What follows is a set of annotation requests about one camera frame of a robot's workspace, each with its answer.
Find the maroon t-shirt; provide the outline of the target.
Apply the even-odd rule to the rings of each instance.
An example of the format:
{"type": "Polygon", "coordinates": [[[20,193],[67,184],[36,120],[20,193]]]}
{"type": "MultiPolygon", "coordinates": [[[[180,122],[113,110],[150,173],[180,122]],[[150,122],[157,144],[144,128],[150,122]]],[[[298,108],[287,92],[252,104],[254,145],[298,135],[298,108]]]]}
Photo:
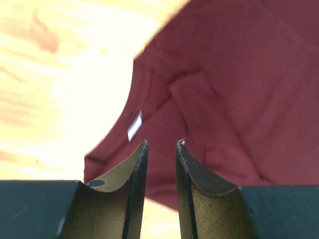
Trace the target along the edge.
{"type": "Polygon", "coordinates": [[[146,196],[177,208],[175,144],[239,185],[319,182],[319,3],[192,0],[134,61],[122,115],[84,181],[143,140],[146,196]]]}

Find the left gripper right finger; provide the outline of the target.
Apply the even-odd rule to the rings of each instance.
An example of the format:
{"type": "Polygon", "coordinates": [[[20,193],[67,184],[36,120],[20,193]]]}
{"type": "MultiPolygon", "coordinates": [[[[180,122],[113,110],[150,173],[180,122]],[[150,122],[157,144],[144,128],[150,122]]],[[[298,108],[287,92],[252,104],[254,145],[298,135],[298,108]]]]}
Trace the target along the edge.
{"type": "Polygon", "coordinates": [[[225,180],[176,143],[175,176],[183,239],[255,239],[237,185],[225,180]]]}

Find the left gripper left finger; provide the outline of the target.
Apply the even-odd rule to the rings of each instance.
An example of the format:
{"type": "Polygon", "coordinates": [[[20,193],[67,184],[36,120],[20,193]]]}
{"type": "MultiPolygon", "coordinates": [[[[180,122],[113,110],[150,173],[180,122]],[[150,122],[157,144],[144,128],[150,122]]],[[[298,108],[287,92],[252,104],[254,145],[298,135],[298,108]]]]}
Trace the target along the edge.
{"type": "Polygon", "coordinates": [[[77,187],[60,239],[139,239],[149,146],[143,141],[124,161],[77,187]]]}

